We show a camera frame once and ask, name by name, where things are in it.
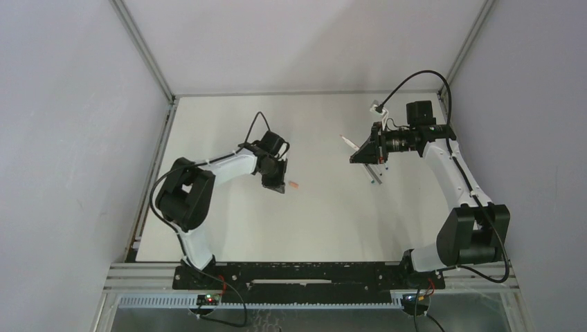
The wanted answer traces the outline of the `white pen green end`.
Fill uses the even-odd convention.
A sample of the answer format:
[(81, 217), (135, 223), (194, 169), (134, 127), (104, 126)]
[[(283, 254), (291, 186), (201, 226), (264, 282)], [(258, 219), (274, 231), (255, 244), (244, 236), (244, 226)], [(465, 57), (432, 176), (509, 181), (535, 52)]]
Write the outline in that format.
[(371, 172), (370, 168), (367, 165), (363, 165), (363, 166), (365, 168), (366, 174), (368, 175), (368, 177), (370, 179), (370, 183), (375, 184), (376, 181), (375, 181), (375, 179), (374, 179), (374, 177), (372, 175), (372, 172)]

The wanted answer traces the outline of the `black checkered pen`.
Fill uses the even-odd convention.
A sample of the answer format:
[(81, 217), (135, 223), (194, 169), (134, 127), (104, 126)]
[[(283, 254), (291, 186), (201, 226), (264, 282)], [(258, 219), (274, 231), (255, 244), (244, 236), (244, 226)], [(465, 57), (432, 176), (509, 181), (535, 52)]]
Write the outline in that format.
[(369, 173), (369, 175), (371, 176), (371, 178), (372, 178), (372, 183), (376, 183), (376, 184), (378, 184), (378, 185), (381, 185), (381, 184), (382, 184), (382, 181), (381, 181), (381, 179), (380, 179), (380, 175), (379, 175), (379, 173), (377, 172), (377, 170), (376, 170), (376, 169), (375, 169), (373, 166), (371, 166), (371, 165), (369, 165), (369, 164), (364, 164), (363, 166), (365, 167), (366, 171), (367, 171), (367, 172)]

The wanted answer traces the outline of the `white pen orange end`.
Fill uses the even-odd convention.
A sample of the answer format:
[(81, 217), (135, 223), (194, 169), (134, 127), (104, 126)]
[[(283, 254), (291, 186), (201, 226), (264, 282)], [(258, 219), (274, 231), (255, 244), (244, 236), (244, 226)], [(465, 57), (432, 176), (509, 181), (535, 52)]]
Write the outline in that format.
[(340, 135), (340, 137), (342, 138), (342, 140), (345, 142), (345, 144), (347, 144), (349, 147), (351, 147), (353, 150), (358, 151), (359, 150), (359, 146), (357, 146), (355, 143), (353, 143), (351, 140), (349, 140), (348, 138), (346, 138), (343, 135)]

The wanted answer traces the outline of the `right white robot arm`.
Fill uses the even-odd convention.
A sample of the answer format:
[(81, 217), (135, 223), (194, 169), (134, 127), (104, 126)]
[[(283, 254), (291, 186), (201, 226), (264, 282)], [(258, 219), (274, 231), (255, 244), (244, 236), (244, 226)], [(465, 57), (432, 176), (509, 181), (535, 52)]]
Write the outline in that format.
[(350, 156), (350, 162), (380, 165), (391, 153), (415, 151), (432, 170), (449, 207), (435, 241), (407, 251), (408, 269), (417, 273), (472, 270), (474, 264), (507, 262), (509, 209), (495, 204), (480, 188), (452, 128), (437, 123), (433, 116), (431, 101), (408, 103), (407, 124), (396, 129), (387, 127), (389, 112), (378, 102), (373, 102), (370, 111), (381, 119), (373, 123), (368, 139)]

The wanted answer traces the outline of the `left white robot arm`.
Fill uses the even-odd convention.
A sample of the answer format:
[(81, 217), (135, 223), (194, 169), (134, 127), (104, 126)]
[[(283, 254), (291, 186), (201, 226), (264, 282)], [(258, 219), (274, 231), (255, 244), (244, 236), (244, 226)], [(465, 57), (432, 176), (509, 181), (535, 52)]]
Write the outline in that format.
[(289, 142), (268, 130), (223, 156), (200, 162), (178, 158), (156, 180), (150, 209), (175, 233), (187, 266), (203, 270), (215, 258), (204, 232), (214, 190), (240, 176), (260, 175), (263, 188), (284, 193), (289, 149)]

